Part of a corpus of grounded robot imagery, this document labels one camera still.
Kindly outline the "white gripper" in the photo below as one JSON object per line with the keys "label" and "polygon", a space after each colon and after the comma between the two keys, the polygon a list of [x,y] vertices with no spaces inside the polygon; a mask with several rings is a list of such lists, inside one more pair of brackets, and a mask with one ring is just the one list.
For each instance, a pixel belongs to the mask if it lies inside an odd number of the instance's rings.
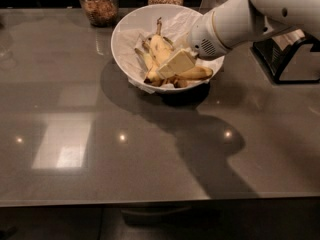
{"label": "white gripper", "polygon": [[[224,38],[222,23],[224,17],[220,9],[212,9],[202,15],[187,34],[187,43],[203,60],[215,60],[225,56],[232,46]],[[196,58],[188,49],[178,49],[162,62],[156,70],[161,79],[183,73],[195,66]]]}

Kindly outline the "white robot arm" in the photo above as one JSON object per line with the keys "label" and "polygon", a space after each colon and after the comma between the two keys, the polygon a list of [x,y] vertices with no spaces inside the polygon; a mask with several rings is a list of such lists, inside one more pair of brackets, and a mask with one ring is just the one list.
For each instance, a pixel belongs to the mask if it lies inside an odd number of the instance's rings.
{"label": "white robot arm", "polygon": [[293,29],[320,39],[320,0],[228,0],[197,19],[157,74],[170,78],[191,69],[190,54],[214,60],[246,41],[262,41]]}

